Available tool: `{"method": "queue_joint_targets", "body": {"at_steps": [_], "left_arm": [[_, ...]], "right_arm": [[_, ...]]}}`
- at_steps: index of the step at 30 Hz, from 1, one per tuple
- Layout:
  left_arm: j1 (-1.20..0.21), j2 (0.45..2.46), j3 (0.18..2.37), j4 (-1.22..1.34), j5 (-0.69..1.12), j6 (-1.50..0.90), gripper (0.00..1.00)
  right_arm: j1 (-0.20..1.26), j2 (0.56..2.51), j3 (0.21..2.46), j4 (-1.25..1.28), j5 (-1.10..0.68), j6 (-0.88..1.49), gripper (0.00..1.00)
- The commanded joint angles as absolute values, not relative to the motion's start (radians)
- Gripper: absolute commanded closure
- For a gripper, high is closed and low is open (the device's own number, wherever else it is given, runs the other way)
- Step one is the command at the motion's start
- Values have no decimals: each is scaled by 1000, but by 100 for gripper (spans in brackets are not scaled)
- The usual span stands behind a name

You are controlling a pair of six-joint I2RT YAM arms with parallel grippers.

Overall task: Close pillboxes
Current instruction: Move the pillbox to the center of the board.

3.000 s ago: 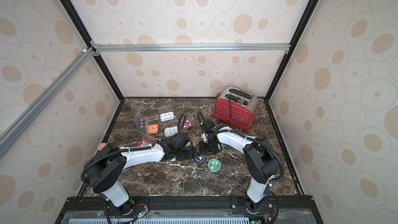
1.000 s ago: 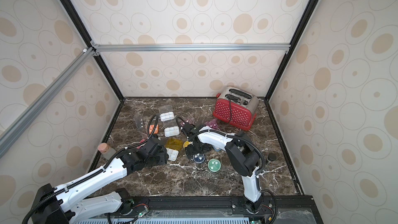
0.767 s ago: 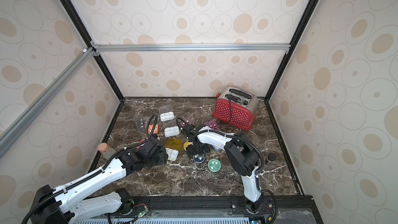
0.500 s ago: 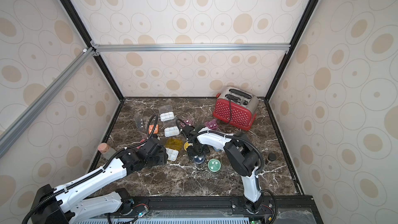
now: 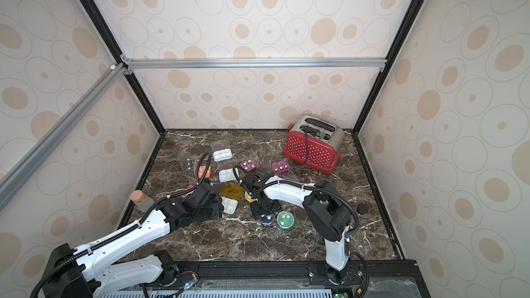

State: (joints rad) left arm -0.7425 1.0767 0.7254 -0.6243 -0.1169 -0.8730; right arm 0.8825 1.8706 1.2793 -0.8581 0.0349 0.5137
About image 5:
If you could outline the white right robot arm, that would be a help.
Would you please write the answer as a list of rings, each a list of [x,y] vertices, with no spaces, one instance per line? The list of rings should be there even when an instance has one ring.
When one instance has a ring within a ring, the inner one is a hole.
[[[240,165],[231,172],[252,200],[255,219],[275,215],[280,219],[281,202],[304,209],[326,248],[326,277],[332,284],[342,284],[348,274],[351,254],[349,238],[360,228],[357,212],[334,186],[325,179],[316,183],[300,183],[270,173],[255,175]]]

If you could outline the yellow round pillbox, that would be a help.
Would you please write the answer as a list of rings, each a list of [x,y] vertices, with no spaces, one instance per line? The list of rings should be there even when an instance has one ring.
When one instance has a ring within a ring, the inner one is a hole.
[[[256,199],[253,199],[250,194],[248,193],[245,193],[245,199],[249,202],[249,203],[253,203],[256,201]]]

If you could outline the green round pillbox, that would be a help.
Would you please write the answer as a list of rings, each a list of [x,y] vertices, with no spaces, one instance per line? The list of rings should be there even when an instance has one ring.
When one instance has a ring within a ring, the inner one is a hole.
[[[281,229],[285,229],[285,230],[292,228],[295,224],[294,215],[288,211],[279,212],[277,214],[276,220],[277,220],[277,225]]]

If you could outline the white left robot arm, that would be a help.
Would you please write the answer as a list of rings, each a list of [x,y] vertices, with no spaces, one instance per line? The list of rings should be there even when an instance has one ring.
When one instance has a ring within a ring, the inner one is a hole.
[[[175,283],[178,266],[166,251],[132,262],[121,258],[194,222],[222,217],[222,198],[205,177],[184,192],[156,201],[141,219],[101,239],[52,251],[31,297],[101,297],[140,284]]]

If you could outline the dark blue round pillbox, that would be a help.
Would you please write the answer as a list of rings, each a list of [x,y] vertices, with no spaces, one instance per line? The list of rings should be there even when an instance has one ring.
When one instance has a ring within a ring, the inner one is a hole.
[[[275,215],[261,215],[259,221],[264,226],[270,226],[275,222]]]

